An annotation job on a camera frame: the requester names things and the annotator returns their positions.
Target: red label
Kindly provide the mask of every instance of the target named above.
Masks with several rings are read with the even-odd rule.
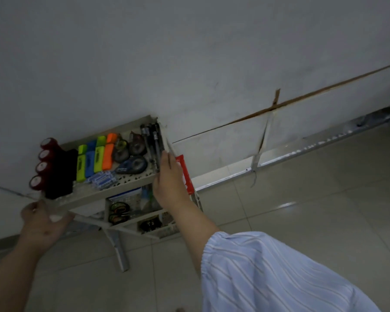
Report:
[[[191,178],[189,177],[188,169],[186,168],[185,160],[183,159],[183,154],[176,157],[176,162],[182,167],[183,170],[183,183],[185,184],[186,190],[189,195],[192,195],[195,192],[194,186],[192,185]]]

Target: hand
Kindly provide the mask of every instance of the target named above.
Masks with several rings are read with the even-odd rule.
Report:
[[[161,172],[156,175],[153,193],[160,205],[168,211],[190,201],[182,180],[182,168],[175,157],[166,151],[162,152]]]
[[[43,200],[28,204],[21,211],[24,226],[17,246],[42,256],[63,234],[74,216],[68,213],[61,220],[52,222]]]

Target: striped sleeve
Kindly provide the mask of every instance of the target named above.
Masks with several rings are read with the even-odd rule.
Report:
[[[379,311],[348,280],[263,232],[215,233],[201,280],[203,311]]]

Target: orange highlighter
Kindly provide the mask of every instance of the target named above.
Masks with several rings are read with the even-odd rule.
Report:
[[[117,140],[117,134],[109,133],[107,136],[107,144],[104,149],[104,157],[103,157],[103,171],[111,170],[113,166],[113,158],[112,153],[114,150],[114,143]]]

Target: forearm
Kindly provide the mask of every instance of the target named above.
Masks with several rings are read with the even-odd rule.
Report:
[[[176,221],[199,274],[204,247],[219,228],[190,200],[174,206],[170,209],[170,213]]]
[[[40,256],[17,245],[0,262],[0,312],[23,311]]]

